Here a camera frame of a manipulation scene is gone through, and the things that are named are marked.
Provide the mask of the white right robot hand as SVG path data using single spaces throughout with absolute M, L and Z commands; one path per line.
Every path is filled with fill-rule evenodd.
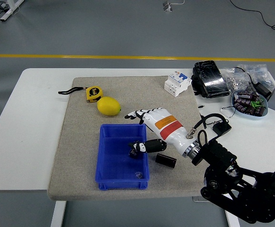
M 198 148 L 198 142 L 188 135 L 183 125 L 165 108 L 151 110 L 137 110 L 125 116 L 126 119 L 140 119 L 140 124 L 145 124 L 158 138 L 146 142 L 134 142 L 129 146 L 138 152 L 161 152 L 167 145 L 173 145 L 183 157 L 193 158 Z

